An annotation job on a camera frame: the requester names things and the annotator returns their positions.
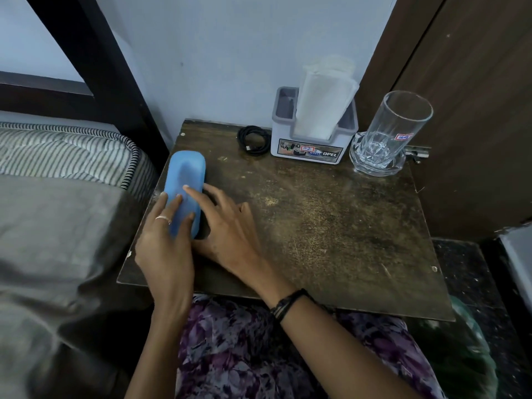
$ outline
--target bracelet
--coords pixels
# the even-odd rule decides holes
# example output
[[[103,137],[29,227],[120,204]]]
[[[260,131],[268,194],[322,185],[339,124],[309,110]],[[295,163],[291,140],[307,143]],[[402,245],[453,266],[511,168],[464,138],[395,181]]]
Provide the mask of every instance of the bracelet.
[[[312,302],[315,303],[314,299],[310,296],[308,291],[302,288],[279,301],[279,303],[275,307],[270,309],[271,314],[275,316],[275,319],[277,319],[280,323],[285,317],[285,315],[288,313],[288,310],[291,308],[291,306],[294,305],[294,302],[296,302],[303,295],[306,295]]]

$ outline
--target hand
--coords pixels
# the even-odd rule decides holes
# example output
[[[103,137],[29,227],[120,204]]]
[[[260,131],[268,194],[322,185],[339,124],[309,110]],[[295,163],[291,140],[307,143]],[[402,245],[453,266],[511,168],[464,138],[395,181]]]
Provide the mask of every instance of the hand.
[[[203,188],[214,197],[216,206],[207,195],[183,186],[198,202],[211,228],[206,239],[192,241],[192,248],[254,289],[270,307],[275,306],[295,287],[262,257],[249,204],[235,204],[222,190],[207,183]]]
[[[194,292],[194,265],[190,247],[190,228],[194,214],[186,217],[179,227],[176,239],[172,239],[169,224],[163,215],[172,219],[183,197],[166,203],[163,192],[153,206],[135,246],[135,261],[142,270],[155,301],[157,313],[164,316],[188,316]]]

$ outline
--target striped mattress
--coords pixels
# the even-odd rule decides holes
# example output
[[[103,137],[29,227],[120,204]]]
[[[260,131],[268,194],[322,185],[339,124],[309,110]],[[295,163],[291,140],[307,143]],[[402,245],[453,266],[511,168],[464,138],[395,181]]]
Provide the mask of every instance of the striped mattress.
[[[0,122],[0,174],[66,178],[120,187],[146,204],[157,182],[129,138],[87,127]]]

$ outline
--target blue plastic case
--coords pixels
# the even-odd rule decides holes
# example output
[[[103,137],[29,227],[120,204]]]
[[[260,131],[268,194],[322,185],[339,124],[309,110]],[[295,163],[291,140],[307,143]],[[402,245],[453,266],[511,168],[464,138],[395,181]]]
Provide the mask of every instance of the blue plastic case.
[[[177,194],[183,196],[183,202],[177,210],[176,215],[170,224],[170,234],[175,237],[179,231],[179,226],[183,219],[190,213],[196,213],[196,218],[192,224],[190,237],[195,238],[200,229],[200,205],[196,203],[184,190],[183,185],[199,191],[203,190],[205,181],[205,158],[197,151],[177,151],[170,158],[168,165],[167,180],[164,184],[164,191],[168,193],[168,204]]]

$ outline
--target metal latch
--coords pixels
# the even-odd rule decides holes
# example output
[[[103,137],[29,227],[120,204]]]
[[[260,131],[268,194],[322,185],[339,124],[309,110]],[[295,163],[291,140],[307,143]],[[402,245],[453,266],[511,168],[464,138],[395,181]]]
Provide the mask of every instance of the metal latch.
[[[421,158],[429,158],[430,147],[419,147],[419,146],[406,146],[404,148],[404,153],[407,157],[412,157],[412,160],[419,164]]]

